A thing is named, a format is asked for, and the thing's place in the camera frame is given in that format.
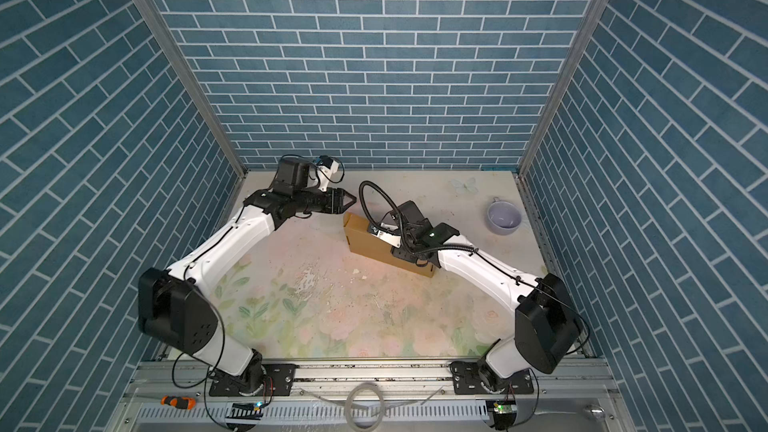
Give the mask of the brown cardboard box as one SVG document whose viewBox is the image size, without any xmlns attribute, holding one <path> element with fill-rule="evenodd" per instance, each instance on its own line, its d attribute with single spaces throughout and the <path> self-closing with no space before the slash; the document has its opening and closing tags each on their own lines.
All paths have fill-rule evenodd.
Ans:
<svg viewBox="0 0 768 432">
<path fill-rule="evenodd" d="M 392 254 L 392 245 L 375 237 L 368 232 L 369 222 L 366 218 L 346 212 L 343 216 L 343 229 L 352 253 L 375 261 L 393 266 L 424 277 L 432 278 L 435 268 L 431 263 L 419 267 Z"/>
</svg>

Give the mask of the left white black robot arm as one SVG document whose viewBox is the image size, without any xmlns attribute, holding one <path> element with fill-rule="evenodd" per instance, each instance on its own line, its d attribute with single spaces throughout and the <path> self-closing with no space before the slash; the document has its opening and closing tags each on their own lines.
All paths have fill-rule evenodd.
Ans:
<svg viewBox="0 0 768 432">
<path fill-rule="evenodd" d="M 212 298 L 245 253 L 287 220 L 342 215 L 354 205 L 355 197 L 339 186 L 344 175 L 335 157 L 281 157 L 270 185 L 246 197 L 208 240 L 167 268 L 149 268 L 140 276 L 139 330 L 206 364 L 230 380 L 238 394 L 262 392 L 261 354 L 229 337 Z"/>
</svg>

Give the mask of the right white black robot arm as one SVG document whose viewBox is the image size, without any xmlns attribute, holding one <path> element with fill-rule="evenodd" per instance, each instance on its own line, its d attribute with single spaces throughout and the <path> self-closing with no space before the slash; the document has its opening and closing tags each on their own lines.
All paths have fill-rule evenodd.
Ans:
<svg viewBox="0 0 768 432">
<path fill-rule="evenodd" d="M 537 277 L 503 263 L 456 228 L 432 225 L 412 201 L 386 213 L 377 236 L 390 241 L 394 257 L 453 273 L 512 314 L 513 334 L 495 342 L 478 361 L 480 381 L 490 392 L 505 390 L 519 372 L 552 373 L 582 333 L 580 316 L 559 277 Z"/>
</svg>

